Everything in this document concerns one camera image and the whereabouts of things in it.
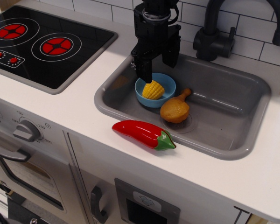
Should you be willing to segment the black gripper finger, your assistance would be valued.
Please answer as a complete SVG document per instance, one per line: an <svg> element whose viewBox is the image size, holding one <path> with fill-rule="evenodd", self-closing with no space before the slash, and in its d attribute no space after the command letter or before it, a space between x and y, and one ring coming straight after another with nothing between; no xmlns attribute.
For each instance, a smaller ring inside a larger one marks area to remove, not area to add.
<svg viewBox="0 0 280 224"><path fill-rule="evenodd" d="M141 59L134 57L131 62L131 67L136 71L138 78L141 78L145 83L152 82L152 60Z"/></svg>
<svg viewBox="0 0 280 224"><path fill-rule="evenodd" d="M178 56L180 51L180 39L171 42L162 53L162 62L174 68L177 64Z"/></svg>

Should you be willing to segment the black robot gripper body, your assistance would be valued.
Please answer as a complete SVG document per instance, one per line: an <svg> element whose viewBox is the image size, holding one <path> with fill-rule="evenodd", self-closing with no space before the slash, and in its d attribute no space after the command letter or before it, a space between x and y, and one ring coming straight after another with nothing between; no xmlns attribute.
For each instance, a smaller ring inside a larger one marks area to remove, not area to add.
<svg viewBox="0 0 280 224"><path fill-rule="evenodd" d="M131 51L133 57L153 60L166 47L180 39L176 3L141 3L133 10L134 30L138 43Z"/></svg>

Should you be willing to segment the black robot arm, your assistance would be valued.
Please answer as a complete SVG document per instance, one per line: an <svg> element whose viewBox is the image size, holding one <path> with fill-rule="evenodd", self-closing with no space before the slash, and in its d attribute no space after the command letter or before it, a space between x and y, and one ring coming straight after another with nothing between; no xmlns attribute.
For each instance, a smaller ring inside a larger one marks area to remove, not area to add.
<svg viewBox="0 0 280 224"><path fill-rule="evenodd" d="M176 66L180 51L180 25L174 25L179 10L176 0L144 0L133 10L135 36L132 67L146 83L152 82L152 60L162 56L164 64Z"/></svg>

